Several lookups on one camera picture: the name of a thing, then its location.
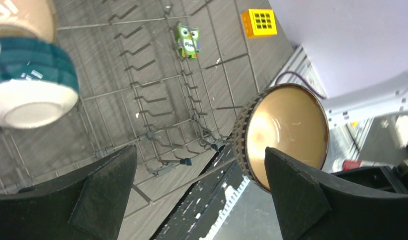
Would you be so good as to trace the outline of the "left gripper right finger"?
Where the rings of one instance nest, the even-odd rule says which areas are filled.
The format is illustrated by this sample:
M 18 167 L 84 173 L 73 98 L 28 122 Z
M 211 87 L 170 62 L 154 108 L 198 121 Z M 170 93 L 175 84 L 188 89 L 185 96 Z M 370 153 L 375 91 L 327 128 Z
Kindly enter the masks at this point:
M 347 181 L 270 147 L 265 168 L 285 240 L 408 240 L 408 194 Z

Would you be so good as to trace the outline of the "brown ribbed bowl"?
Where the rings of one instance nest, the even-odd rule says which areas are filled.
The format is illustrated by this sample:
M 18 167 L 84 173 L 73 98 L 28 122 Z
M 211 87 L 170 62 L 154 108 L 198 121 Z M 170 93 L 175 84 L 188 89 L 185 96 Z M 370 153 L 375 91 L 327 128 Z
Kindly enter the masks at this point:
M 231 135 L 232 150 L 241 171 L 267 193 L 270 192 L 264 165 L 267 147 L 320 170 L 328 142 L 328 121 L 319 99 L 294 83 L 283 83 L 257 94 L 242 108 Z

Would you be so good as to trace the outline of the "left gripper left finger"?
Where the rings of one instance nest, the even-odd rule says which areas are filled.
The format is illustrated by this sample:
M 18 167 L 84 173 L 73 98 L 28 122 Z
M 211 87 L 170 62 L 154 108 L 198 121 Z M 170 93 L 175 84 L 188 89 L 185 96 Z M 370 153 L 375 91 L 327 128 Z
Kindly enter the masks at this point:
M 137 169 L 129 145 L 87 166 L 0 194 L 0 240 L 115 240 Z

